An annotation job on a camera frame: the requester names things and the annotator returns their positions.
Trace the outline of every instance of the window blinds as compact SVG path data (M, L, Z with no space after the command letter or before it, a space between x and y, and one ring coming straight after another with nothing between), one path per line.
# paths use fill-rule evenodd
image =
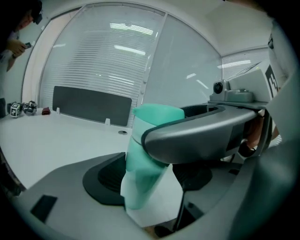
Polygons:
M223 79L226 80L245 68L267 59L269 59L268 48L249 50L224 56L222 58ZM282 139L279 135L277 138L271 141L270 147L276 146L281 142Z
M102 91L136 107L163 16L129 6L88 5L62 31L44 68L40 106L52 107L54 86ZM132 126L130 114L128 127Z

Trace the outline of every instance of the ceiling light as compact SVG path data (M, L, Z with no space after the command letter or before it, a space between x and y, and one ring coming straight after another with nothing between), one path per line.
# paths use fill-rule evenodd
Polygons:
M192 73L192 74L190 74L190 75L187 75L187 79L189 79L189 78L191 78L191 77L193 77L193 76L196 76L196 74L195 74L195 73Z
M148 35L153 34L153 30L143 28L143 27L140 27L140 26L136 26L136 25L126 26L124 23L110 23L110 27L112 29L123 29L123 30L138 31L138 32L142 32L142 33L145 33L145 34L148 34Z
M54 45L52 48L55 48L55 47L64 47L66 44L57 44L57 45Z
M119 45L115 45L114 46L115 49L119 49L119 50L124 50L124 51L128 51L128 52L132 52L132 53L137 53L139 55L145 55L146 53L137 49L133 49L130 47L123 47L123 46L119 46Z
M227 64L223 64L221 66L218 66L218 68L231 68L231 67L234 67L234 66L249 64L249 63L251 63L250 60L239 61L239 62L231 62L231 63L227 63Z
M128 79L125 79L125 78L122 78L122 77L115 77L115 76L110 76L110 75L109 75L109 77L116 78L116 79L121 79L121 80L124 80L124 81L129 81L129 82L134 83L134 81L131 81L131 80L128 80Z
M201 82L200 80L196 80L198 83L200 83L203 87L205 87L206 89L209 89L203 82Z

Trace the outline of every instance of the white table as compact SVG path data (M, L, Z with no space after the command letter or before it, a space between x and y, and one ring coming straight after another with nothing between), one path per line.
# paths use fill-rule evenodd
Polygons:
M52 170L90 158L126 152L132 129L52 112L0 120L0 146L19 181L30 188Z
M22 113L17 119L10 116L1 119L0 133L0 146L7 163L19 181L30 188L59 167L127 152L132 129L56 112L42 116L39 109L35 116ZM141 227L172 220L177 217L182 194L169 166L144 208L127 213Z

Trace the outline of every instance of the phone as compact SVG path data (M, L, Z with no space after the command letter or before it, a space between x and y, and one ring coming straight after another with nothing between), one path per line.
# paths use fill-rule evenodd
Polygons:
M27 48L26 49L28 49L28 48L31 48L32 46L31 46L31 43L25 43L25 45L27 46Z

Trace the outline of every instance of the teal cup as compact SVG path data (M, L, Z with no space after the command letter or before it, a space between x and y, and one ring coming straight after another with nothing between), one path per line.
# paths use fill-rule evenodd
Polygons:
M141 137L150 128L183 119L184 112L172 106L144 104L135 108L133 113L135 120L126 155L126 174L122 185L125 186L126 208L140 209L150 198L168 166L156 161L144 151Z

